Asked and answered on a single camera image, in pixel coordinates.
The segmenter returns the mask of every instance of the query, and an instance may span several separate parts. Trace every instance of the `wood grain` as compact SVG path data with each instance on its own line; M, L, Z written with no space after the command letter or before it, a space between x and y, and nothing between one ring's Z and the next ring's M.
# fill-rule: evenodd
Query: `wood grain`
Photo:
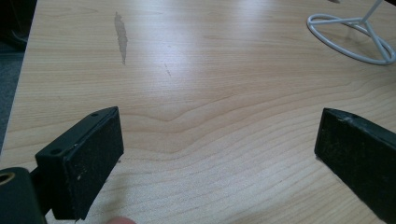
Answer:
M40 0L0 166L33 170L46 144L117 105L125 154L78 223L381 223L314 145L323 107L395 132L396 65L350 59L305 25L373 2ZM395 11L372 17L393 47ZM374 52L357 32L324 32Z

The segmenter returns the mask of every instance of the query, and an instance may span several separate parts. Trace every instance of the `gray carpet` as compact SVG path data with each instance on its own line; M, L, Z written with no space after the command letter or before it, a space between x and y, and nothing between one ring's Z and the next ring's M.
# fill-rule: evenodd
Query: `gray carpet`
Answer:
M23 56L24 52L16 51L0 42L0 153L20 77Z

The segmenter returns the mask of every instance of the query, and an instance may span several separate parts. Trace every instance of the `metal stand base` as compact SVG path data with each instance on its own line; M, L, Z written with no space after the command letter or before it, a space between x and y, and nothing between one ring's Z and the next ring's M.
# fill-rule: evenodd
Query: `metal stand base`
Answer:
M346 56L349 56L356 60L360 60L365 63L391 64L391 63L396 62L395 50L385 40L383 40L382 38L380 38L378 35L375 34L370 22L367 21L368 18L371 16L371 14L373 14L375 9L379 6L379 4L381 2L382 2L382 0L377 0L375 5L370 9L370 11L367 13L367 15L364 18L341 19L341 18L334 17L334 16L327 15L327 14L315 14L308 18L306 24L308 26L308 29L318 39L320 39L327 46L331 47L332 49L338 50L339 52L345 54ZM349 26L353 29L356 29L356 30L364 33L365 35L370 36L373 39L379 52L381 53L383 59L378 60L378 59L369 58L366 56L356 54L348 49L344 49L344 48L334 44L331 40L329 40L327 37L322 35L315 27L316 25L335 24L335 23L344 24L346 26Z

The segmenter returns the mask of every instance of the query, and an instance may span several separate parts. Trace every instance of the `hole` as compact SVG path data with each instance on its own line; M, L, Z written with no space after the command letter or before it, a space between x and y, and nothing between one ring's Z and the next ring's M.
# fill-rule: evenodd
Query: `hole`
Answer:
M15 177L14 173L0 174L0 185L5 185Z
M55 148L55 149L50 151L50 154L51 155L57 155L57 154L59 154L61 152L62 152L62 150L60 148Z

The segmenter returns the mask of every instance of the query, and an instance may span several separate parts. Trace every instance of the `table surface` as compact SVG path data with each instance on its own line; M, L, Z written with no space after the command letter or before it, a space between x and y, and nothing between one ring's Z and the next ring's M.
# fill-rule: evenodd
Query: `table surface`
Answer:
M33 170L37 151L117 105L125 153L78 223L381 223L314 145L323 107L395 132L396 64L350 59L305 24L373 2L39 0L0 166ZM393 47L395 12L371 18ZM378 55L365 35L320 29Z

